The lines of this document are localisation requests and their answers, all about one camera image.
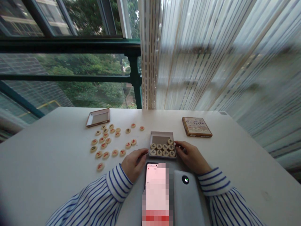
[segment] green foliage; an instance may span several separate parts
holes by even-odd
[[[99,83],[101,95],[105,102],[114,108],[120,108],[125,101],[122,84],[120,83]]]
[[[106,35],[97,0],[63,0],[79,35]],[[122,35],[116,0],[110,0],[117,35]]]
[[[131,102],[131,104],[128,105],[128,108],[129,109],[137,109],[137,105],[135,103]]]
[[[74,75],[123,75],[119,55],[113,54],[47,54],[37,57],[46,70],[61,66]]]
[[[97,0],[63,0],[79,35],[106,35]],[[122,35],[116,0],[110,0],[118,35]],[[127,0],[132,38],[140,38],[138,1]],[[128,58],[118,54],[37,54],[40,64],[52,75],[124,75],[130,72]],[[126,108],[125,96],[135,100],[126,83],[57,82],[76,107]],[[130,103],[128,108],[137,108]]]
[[[127,0],[128,11],[129,11],[129,22],[131,25],[131,34],[133,39],[140,38],[139,28],[139,11],[138,11],[138,0]]]
[[[134,87],[131,88],[129,94],[130,94],[131,97],[133,97],[133,100],[136,102]]]

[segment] green railing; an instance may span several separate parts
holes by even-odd
[[[4,38],[0,39],[0,53],[44,53],[44,54],[124,54],[128,57],[131,72],[125,75],[32,75],[4,74],[0,72],[0,80],[22,81],[65,81],[65,82],[112,82],[130,83],[134,88],[136,105],[142,108],[141,76],[138,71],[138,57],[141,56],[140,42],[134,39],[104,39],[104,38]],[[0,91],[13,99],[38,118],[44,114],[32,106],[22,96],[17,94],[4,82],[0,83]]]

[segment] glass pane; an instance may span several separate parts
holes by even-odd
[[[21,0],[0,1],[0,22],[11,35],[44,36]]]
[[[78,35],[106,35],[97,0],[63,0]],[[117,35],[122,35],[116,0],[110,0]]]
[[[16,124],[20,124],[22,127],[26,126],[27,123],[31,124],[38,120],[36,116],[2,93],[0,93],[0,106],[0,111],[4,111],[4,115],[7,115]]]
[[[33,75],[129,75],[123,54],[0,54],[0,73]]]
[[[129,11],[129,23],[131,26],[132,39],[140,38],[140,26],[139,26],[139,10],[137,0],[126,0]]]
[[[115,22],[116,33],[117,33],[117,35],[122,36],[121,22],[120,22],[120,17],[119,17],[119,12],[118,12],[117,0],[110,0],[110,3],[111,3],[112,12],[113,12],[114,22]]]
[[[56,0],[36,0],[55,35],[71,35]]]
[[[5,81],[32,105],[48,114],[59,106],[137,108],[128,83]]]

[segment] white table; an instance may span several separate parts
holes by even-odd
[[[0,145],[1,205],[14,225],[43,225],[71,196],[122,162],[119,156],[110,157],[103,172],[96,172],[100,160],[89,149],[99,127],[85,127],[89,112],[94,110],[60,107]],[[213,137],[187,137],[183,116],[203,117]],[[133,122],[137,127],[125,134]],[[219,166],[267,225],[299,225],[301,185],[230,116],[204,111],[111,109],[111,123],[122,133],[119,138],[110,135],[113,140],[106,150],[121,150],[133,138],[137,139],[136,149],[148,147],[150,131],[173,132],[175,139],[196,145],[211,165]],[[171,161],[170,167],[171,173],[185,169],[180,159]],[[124,202],[118,225],[141,224],[144,179],[142,172]]]

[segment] blue and white striped sleeve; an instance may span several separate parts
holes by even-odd
[[[133,183],[121,164],[70,198],[46,222],[54,225],[115,225]]]
[[[219,168],[199,175],[198,180],[209,199],[213,225],[265,226]]]

